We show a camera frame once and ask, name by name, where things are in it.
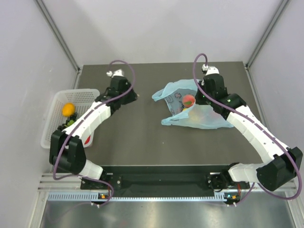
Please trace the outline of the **pink fake peach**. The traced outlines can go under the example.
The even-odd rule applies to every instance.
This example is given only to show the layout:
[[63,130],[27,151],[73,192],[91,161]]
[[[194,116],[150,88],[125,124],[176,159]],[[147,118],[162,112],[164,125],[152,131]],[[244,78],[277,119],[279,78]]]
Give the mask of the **pink fake peach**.
[[185,108],[190,108],[195,103],[195,97],[193,95],[185,95],[182,98],[182,104]]

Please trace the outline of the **light blue plastic bag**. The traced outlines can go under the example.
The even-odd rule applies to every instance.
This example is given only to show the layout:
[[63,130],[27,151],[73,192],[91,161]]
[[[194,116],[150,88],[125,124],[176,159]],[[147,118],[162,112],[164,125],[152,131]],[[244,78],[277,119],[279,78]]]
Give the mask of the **light blue plastic bag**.
[[169,82],[162,90],[152,95],[154,101],[164,100],[171,116],[161,121],[165,126],[182,126],[198,129],[232,128],[233,125],[226,121],[221,115],[215,113],[209,105],[194,104],[186,111],[182,104],[185,95],[196,95],[197,86],[192,79],[182,79]]

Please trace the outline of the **red fake apple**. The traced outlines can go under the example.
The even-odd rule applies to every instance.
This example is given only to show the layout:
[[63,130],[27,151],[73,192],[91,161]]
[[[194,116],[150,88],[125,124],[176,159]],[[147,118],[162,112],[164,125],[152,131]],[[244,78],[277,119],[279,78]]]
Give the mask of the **red fake apple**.
[[91,136],[89,136],[86,141],[85,141],[85,145],[88,144],[90,142]]

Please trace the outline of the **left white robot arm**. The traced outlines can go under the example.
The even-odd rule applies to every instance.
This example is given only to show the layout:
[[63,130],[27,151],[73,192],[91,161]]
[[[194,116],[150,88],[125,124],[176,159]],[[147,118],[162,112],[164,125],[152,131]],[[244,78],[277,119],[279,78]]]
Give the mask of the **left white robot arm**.
[[100,94],[75,123],[64,130],[56,130],[51,135],[49,162],[54,166],[53,178],[57,169],[67,172],[70,176],[77,175],[91,179],[97,188],[107,185],[108,177],[104,169],[86,158],[85,141],[97,127],[110,118],[123,105],[137,100],[138,95],[133,84],[123,75],[122,70],[111,73],[111,82],[103,94]]

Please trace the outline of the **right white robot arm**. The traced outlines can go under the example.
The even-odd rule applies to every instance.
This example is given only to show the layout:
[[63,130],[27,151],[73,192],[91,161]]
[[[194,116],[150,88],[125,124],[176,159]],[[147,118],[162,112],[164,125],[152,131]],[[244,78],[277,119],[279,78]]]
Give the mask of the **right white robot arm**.
[[210,105],[247,139],[262,160],[261,164],[236,162],[229,165],[222,172],[221,180],[225,187],[233,188],[238,182],[249,181],[275,191],[296,177],[303,158],[298,147],[290,148],[275,138],[239,95],[227,92],[219,73],[206,74],[198,84],[196,104]]

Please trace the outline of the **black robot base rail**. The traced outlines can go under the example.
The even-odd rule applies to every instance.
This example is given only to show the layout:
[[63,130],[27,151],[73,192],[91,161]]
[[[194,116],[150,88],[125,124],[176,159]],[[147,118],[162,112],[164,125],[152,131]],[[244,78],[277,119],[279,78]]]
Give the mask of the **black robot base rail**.
[[226,165],[105,166],[101,179],[112,185],[114,197],[211,196],[237,184]]

